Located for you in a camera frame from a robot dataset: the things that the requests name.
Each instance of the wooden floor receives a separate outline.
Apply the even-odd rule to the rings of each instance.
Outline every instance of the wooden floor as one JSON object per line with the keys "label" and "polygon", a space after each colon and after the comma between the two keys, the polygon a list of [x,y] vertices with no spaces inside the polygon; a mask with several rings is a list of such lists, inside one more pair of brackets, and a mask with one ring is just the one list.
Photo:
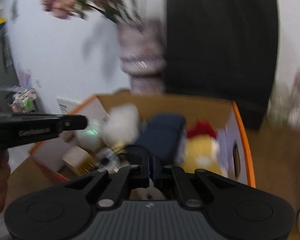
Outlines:
{"label": "wooden floor", "polygon": [[[260,131],[248,130],[257,188],[286,199],[300,209],[300,132],[274,129],[264,123]],[[37,166],[27,159],[11,175],[7,204],[18,196],[50,186]],[[300,239],[294,228],[290,240]]]}
{"label": "wooden floor", "polygon": [[[287,200],[300,209],[300,132],[288,127],[247,130],[257,188]],[[300,239],[296,228],[289,240]]]}

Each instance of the flower vase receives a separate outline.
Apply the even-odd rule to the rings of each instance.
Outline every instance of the flower vase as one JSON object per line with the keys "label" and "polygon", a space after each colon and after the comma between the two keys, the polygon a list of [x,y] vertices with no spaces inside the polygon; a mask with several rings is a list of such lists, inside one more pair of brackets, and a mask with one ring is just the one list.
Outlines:
{"label": "flower vase", "polygon": [[162,94],[165,91],[161,79],[165,60],[160,30],[158,20],[118,25],[121,68],[131,76],[132,94]]}

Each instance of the yellow plush toy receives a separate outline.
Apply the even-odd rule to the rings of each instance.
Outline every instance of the yellow plush toy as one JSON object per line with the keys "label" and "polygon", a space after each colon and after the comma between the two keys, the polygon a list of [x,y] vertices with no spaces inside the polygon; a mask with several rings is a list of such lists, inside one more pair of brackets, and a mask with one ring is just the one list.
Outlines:
{"label": "yellow plush toy", "polygon": [[197,135],[188,139],[185,148],[185,157],[182,168],[187,173],[194,173],[196,169],[206,169],[222,175],[217,160],[219,144],[209,135]]}

